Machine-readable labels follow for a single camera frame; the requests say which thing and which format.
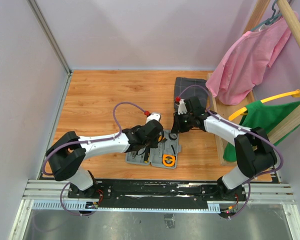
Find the yellow tape measure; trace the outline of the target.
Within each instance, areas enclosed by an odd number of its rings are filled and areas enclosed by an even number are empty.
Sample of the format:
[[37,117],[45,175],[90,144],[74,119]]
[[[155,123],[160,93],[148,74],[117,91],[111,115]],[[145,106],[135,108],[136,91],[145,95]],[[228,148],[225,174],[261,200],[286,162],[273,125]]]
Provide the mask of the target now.
[[173,145],[169,145],[167,149],[163,151],[162,163],[165,167],[174,168],[177,162],[177,152]]

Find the pink shirt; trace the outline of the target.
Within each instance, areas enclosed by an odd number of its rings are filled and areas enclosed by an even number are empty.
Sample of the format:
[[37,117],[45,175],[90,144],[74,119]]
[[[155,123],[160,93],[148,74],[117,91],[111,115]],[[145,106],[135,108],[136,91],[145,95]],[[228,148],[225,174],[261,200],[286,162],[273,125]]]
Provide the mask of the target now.
[[247,31],[225,53],[206,82],[211,95],[224,105],[238,105],[252,89],[263,82],[291,36],[281,17],[260,31]]

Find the hex key set orange holder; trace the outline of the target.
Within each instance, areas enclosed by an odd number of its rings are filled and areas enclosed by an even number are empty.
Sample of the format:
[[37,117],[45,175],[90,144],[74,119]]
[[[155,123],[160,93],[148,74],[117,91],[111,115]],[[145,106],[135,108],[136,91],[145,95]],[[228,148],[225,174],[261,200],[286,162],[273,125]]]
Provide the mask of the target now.
[[158,138],[158,142],[160,143],[164,138],[165,138],[165,137],[161,135],[161,136]]

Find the wooden clothes rack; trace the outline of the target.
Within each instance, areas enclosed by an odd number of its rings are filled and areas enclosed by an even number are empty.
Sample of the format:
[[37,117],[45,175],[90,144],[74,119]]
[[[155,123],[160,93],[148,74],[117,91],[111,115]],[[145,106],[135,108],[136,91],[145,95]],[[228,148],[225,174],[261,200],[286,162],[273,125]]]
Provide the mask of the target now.
[[[255,8],[252,12],[252,15],[245,27],[245,30],[248,30],[249,27],[256,27],[257,21],[261,19],[263,14],[266,11],[266,7],[268,7],[268,0],[259,0],[257,1]],[[282,13],[282,16],[287,22],[288,27],[293,34],[295,41],[297,42],[298,47],[300,48],[300,21],[293,14],[293,10],[287,0],[277,0],[273,3],[273,5],[277,5],[279,10]],[[236,112],[237,110],[245,107],[245,104],[249,104],[255,100],[255,97],[252,92],[249,92],[247,97],[236,106],[227,106],[222,104],[219,100],[213,98],[211,100],[211,106],[214,111],[219,112],[225,118]],[[300,106],[298,106],[295,110],[292,111],[285,119],[283,119],[270,133],[269,140],[272,143],[275,143],[282,137],[284,137],[287,133],[293,130],[296,126],[300,125]],[[226,146],[226,141],[222,140],[219,136],[215,138],[216,141],[216,149],[218,154],[218,159],[222,166],[235,166],[234,162],[227,162],[223,159],[224,149]]]

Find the green shirt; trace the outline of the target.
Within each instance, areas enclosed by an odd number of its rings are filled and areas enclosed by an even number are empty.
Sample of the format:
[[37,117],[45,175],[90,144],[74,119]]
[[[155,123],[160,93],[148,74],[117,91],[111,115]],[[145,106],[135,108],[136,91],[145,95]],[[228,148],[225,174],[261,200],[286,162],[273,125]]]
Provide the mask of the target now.
[[260,100],[255,101],[245,106],[247,115],[241,118],[239,125],[249,128],[260,127],[268,134],[299,105],[300,101],[279,105],[264,105]]

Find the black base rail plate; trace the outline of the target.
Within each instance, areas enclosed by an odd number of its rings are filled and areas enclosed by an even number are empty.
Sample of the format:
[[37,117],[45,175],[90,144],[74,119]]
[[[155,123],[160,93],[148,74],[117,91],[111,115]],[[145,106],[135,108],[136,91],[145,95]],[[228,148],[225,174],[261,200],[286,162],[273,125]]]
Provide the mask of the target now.
[[110,208],[202,208],[208,201],[240,203],[247,197],[243,186],[225,190],[215,181],[98,179],[92,190],[79,190],[73,183],[66,195],[91,201],[102,198]]

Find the yellow clothes hanger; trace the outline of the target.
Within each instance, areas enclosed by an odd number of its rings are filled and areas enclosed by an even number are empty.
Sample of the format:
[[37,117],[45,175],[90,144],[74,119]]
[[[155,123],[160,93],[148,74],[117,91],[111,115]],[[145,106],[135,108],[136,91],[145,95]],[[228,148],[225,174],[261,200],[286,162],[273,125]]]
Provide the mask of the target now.
[[[267,103],[270,101],[274,101],[277,99],[285,98],[285,97],[293,97],[293,98],[300,98],[300,89],[294,90],[294,91],[289,91],[289,92],[284,92],[281,94],[273,95],[267,98],[262,99],[260,102],[261,103]],[[246,107],[242,107],[239,110],[235,111],[233,114],[231,114],[228,117],[229,121],[232,121],[236,119],[238,116],[244,116],[247,114],[248,109]]]

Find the grey plastic tool case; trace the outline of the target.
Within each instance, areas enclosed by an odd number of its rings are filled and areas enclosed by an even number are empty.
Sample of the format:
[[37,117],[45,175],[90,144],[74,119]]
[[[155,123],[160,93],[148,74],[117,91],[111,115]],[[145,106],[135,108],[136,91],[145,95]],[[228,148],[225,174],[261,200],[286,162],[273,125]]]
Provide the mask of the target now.
[[136,152],[125,155],[125,162],[141,166],[151,165],[157,168],[175,169],[178,162],[178,154],[181,152],[179,136],[164,130],[164,136],[159,137],[157,148],[144,147]]

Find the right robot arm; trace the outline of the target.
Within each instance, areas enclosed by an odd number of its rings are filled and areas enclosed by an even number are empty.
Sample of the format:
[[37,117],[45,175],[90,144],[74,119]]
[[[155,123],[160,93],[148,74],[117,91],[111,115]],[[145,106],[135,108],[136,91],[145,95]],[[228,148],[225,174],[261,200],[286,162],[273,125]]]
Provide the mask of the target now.
[[196,96],[187,99],[178,96],[175,104],[178,109],[173,114],[172,134],[197,128],[234,146],[236,167],[217,180],[216,193],[220,199],[230,199],[239,186],[277,164],[274,146],[263,128],[243,127],[226,120],[203,107]]

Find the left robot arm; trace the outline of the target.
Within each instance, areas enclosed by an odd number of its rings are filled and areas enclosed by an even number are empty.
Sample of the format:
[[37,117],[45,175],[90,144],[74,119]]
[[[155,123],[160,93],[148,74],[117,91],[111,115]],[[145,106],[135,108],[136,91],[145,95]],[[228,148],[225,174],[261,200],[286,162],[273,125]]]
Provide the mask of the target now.
[[46,162],[56,181],[68,181],[85,198],[92,198],[98,192],[98,184],[92,173],[81,167],[84,160],[112,153],[136,154],[147,147],[157,148],[159,137],[163,135],[163,126],[155,119],[145,125],[103,136],[83,137],[70,131],[46,152]]

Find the dark grey checked cloth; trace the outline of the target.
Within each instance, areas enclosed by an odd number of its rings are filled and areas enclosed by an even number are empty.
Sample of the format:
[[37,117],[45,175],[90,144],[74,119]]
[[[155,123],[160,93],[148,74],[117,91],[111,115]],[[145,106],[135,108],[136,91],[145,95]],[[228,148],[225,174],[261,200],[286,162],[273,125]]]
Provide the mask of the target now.
[[177,77],[174,84],[175,100],[179,95],[182,99],[187,99],[193,96],[198,97],[203,107],[207,106],[208,94],[203,88],[206,88],[206,80],[201,78]]

